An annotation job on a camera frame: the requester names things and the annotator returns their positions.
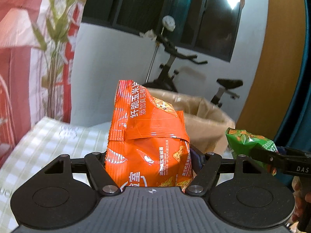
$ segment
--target window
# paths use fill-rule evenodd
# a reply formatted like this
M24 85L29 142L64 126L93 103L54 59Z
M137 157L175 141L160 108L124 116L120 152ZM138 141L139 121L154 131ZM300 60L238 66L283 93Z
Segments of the window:
M139 34L160 33L165 15L176 28L164 34L177 46L230 61L240 0L87 0L82 21Z

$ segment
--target white wall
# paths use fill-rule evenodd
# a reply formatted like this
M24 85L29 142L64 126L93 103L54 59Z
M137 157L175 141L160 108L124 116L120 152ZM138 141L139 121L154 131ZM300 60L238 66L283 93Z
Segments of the white wall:
M222 110L237 120L254 80L266 30L268 0L245 0L231 62L198 53L197 66L176 59L171 71L178 69L175 85L180 93L212 99L219 85L217 78L237 78L244 85L234 91L240 99L221 98ZM72 72L72 114L75 125L91 126L111 120L113 99L119 79L144 83L155 44L149 39L100 26L81 24ZM179 51L194 53L191 50ZM159 64L169 54L160 46L150 80L160 73Z

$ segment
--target exercise bike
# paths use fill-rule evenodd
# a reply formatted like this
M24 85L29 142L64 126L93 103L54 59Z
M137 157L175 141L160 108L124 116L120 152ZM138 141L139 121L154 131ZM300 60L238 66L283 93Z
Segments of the exercise bike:
M158 43L162 43L164 46L164 51L170 54L170 57L166 64L161 64L160 68L162 69L160 75L158 78L156 78L152 82L147 82L143 84L146 88L152 88L152 89L162 89L172 92L178 92L177 88L173 82L174 77L179 74L178 70L174 70L174 74L172 76L169 75L169 71L171 69L171 66L176 58L182 59L182 60L190 60L192 63L196 65L204 65L207 64L207 61L196 61L197 55L184 55L182 53L179 53L177 51L176 46L167 38L163 37L163 35L157 35L156 41ZM220 103L221 96L226 93L231 96L232 99L238 99L240 98L239 95L232 92L232 89L236 89L240 86L243 86L243 81L239 79L226 79L226 78L218 78L217 83L220 84L222 87L218 89L218 92L214 95L213 99L211 100L211 103L215 104L219 108L222 106L222 103Z
M192 63L197 65L204 65L207 64L207 61L196 61L197 55L184 55L177 51L176 46L168 40L166 37L163 37L163 35L157 35L156 41L158 43L163 44L164 51L170 54L169 60L166 64L161 64L160 68L162 69L160 75L157 79L155 79L153 82L147 82L143 84L146 88L152 88L152 89L163 89L168 91L177 92L177 89L174 85L173 79L175 75L179 73L178 70L174 70L173 76L169 76L169 71L171 69L171 66L176 58L179 58L181 60L190 60Z

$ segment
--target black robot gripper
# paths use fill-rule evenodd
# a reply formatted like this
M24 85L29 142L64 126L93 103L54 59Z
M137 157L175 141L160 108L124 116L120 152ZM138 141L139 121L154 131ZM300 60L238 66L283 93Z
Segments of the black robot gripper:
M180 187L121 192L105 171L105 153L60 155L13 194L14 233L288 232L293 194L256 161L223 159L194 147L191 160L197 175L185 193ZM91 187L72 173L86 173ZM217 185L222 173L234 177Z

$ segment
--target window frame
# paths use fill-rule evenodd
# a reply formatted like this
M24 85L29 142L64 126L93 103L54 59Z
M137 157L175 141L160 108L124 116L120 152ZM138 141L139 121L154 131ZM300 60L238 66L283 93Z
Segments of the window frame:
M159 21L158 21L158 25L157 25L157 28L155 29L156 33L160 33L161 32L161 30L162 30L162 18L164 16L168 15L169 10L170 10L170 4L172 2L173 2L173 0L164 0L163 6L162 6L162 10L161 10L161 13L160 13L160 18L159 18ZM98 20L98 19L95 19L95 18L91 18L91 17L86 17L86 16L84 16L84 17L82 16L82 23L89 23L89 24L104 26L104 27L107 27L107 28L111 28L111 29L115 29L115 30L118 30L118 31L122 31L122 32L126 32L126 33L130 33L130 34L139 36L140 32L138 30L135 30L135 29L132 29L130 27L126 27L126 26L117 24L117 20L118 20L118 16L119 16L119 13L120 13L120 10L121 10L122 3L123 3L123 0L119 0L118 6L117 6L117 9L116 9L116 13L114 15L114 19L113 19L112 23L110 23L110 22L103 22L101 20ZM223 60L223 61L226 61L226 62L230 62L231 58L232 58L233 50L234 50L234 47L235 47L235 43L236 43L236 38L237 38L237 34L238 34L238 29L239 29L239 24L240 24L242 10L241 10L241 8L239 8L237 24L236 24L236 29L235 29L234 38L233 38L233 45L231 47L229 55L228 56L227 55L218 55L216 57L211 52L209 52L208 50L195 46L195 43L196 43L197 38L198 38L198 34L200 32L201 23L202 23L202 19L203 19L203 14L204 14L204 11L206 10L206 3L207 3L207 0L202 0L201 8L200 8L199 16L198 16L198 21L197 21L197 25L196 25L196 28L195 28L195 31L194 31L194 34L193 34L193 38L192 38L191 44L183 44L183 43L180 43L180 42L179 43L174 43L174 44L177 47L193 50L195 52L199 52L199 53L202 53L202 54L209 55L209 56L214 57L216 59L220 59L220 60Z

